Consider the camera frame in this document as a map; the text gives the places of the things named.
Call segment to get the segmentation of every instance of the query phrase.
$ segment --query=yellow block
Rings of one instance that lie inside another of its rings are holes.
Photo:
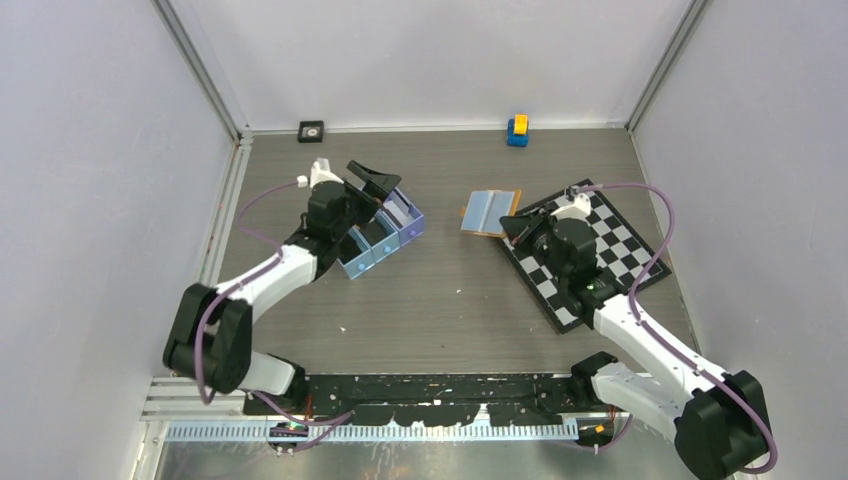
[[[527,115],[515,116],[515,129],[513,132],[516,135],[527,135]]]

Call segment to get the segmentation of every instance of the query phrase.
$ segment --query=white wall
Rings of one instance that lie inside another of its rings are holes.
[[[127,478],[231,144],[147,0],[0,6],[0,465]]]
[[[518,111],[531,128],[623,125],[689,2],[177,3],[251,128],[275,130],[505,125]]]
[[[698,341],[762,382],[767,478],[845,478],[848,6],[716,1],[638,127]]]

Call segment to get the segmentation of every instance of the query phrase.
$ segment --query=blue and yellow toy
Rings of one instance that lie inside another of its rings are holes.
[[[511,147],[526,147],[530,140],[530,120],[527,115],[518,114],[506,124],[506,144]]]

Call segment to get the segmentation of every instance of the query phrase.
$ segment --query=chessboard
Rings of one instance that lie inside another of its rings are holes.
[[[586,179],[575,185],[592,185],[592,181]],[[587,192],[586,195],[592,203],[592,213],[586,220],[597,237],[598,266],[608,269],[625,289],[629,289],[636,280],[636,276],[654,255],[654,250],[645,243],[639,233],[601,192]],[[531,213],[550,203],[559,207],[571,202],[566,199],[565,190],[560,190],[516,211],[515,214]],[[540,265],[533,256],[514,250],[506,238],[496,238],[494,241],[498,243],[521,275],[522,280],[558,332],[566,333],[582,323],[565,308],[553,282],[553,276],[547,267]],[[651,267],[651,271],[642,280],[637,290],[648,288],[669,275],[671,270],[665,262],[660,260]]]

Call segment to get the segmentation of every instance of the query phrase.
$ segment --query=table surface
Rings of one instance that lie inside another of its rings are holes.
[[[473,190],[522,190],[521,206],[591,178],[644,181],[624,130],[531,132],[527,148],[507,147],[501,131],[328,133],[323,143],[259,135],[253,143],[239,209],[266,189],[307,174],[316,157],[352,177],[350,159],[403,177],[401,190],[424,213],[424,235],[356,280],[334,266],[266,312],[254,349],[315,373],[568,372],[599,350],[633,363],[585,326],[558,335],[493,240],[462,234],[460,210]],[[309,192],[267,197],[244,224],[288,237]],[[661,236],[648,195],[607,197],[653,246]],[[272,249],[238,229],[228,240],[220,280],[268,258]],[[639,296],[648,312],[689,346],[690,323],[674,275]]]

